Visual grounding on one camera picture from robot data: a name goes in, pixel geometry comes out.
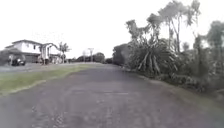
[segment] house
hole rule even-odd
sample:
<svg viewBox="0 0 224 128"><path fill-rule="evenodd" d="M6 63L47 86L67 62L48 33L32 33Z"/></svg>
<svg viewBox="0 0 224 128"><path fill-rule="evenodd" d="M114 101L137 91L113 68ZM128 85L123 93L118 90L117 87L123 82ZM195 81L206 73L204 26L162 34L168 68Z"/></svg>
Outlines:
<svg viewBox="0 0 224 128"><path fill-rule="evenodd" d="M5 50L10 51L10 54L23 54L26 61L31 63L37 63L38 58L55 61L60 54L58 47L53 43L41 44L31 40L15 41L12 45L5 47Z"/></svg>

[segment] parked car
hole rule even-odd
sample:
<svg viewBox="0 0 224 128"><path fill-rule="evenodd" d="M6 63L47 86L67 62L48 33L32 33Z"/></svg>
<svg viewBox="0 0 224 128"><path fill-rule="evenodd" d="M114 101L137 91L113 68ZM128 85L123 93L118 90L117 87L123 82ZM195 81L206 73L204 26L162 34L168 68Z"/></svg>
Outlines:
<svg viewBox="0 0 224 128"><path fill-rule="evenodd" d="M12 66L25 66L26 65L26 58L24 55L13 55L10 58L10 65Z"/></svg>

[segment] sky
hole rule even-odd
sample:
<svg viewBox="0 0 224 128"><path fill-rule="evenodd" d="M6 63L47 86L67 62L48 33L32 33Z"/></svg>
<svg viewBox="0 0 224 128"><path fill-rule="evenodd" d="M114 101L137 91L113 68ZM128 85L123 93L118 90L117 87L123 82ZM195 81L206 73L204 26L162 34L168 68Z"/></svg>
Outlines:
<svg viewBox="0 0 224 128"><path fill-rule="evenodd" d="M180 0L189 5L192 0ZM214 20L224 21L221 0L199 0L199 32L206 34ZM17 40L67 43L67 57L79 57L88 48L112 56L113 47L130 41L125 22L147 24L151 13L169 0L0 0L0 50ZM193 35L182 24L181 41L193 44Z"/></svg>

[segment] grass verge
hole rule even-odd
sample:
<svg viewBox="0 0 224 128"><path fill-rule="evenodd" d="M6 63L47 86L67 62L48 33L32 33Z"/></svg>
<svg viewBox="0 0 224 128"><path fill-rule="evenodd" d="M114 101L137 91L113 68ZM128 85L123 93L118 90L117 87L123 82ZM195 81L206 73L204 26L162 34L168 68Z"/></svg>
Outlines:
<svg viewBox="0 0 224 128"><path fill-rule="evenodd" d="M86 68L88 65L73 65L45 71L0 74L0 94L28 89L46 80L63 77Z"/></svg>

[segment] road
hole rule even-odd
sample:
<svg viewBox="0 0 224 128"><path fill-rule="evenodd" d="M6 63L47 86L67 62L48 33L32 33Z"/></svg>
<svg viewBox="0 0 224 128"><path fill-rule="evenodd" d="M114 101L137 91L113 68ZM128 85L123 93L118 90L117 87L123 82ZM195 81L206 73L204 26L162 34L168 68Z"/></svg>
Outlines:
<svg viewBox="0 0 224 128"><path fill-rule="evenodd" d="M108 65L0 97L1 128L223 128L222 123L162 86Z"/></svg>

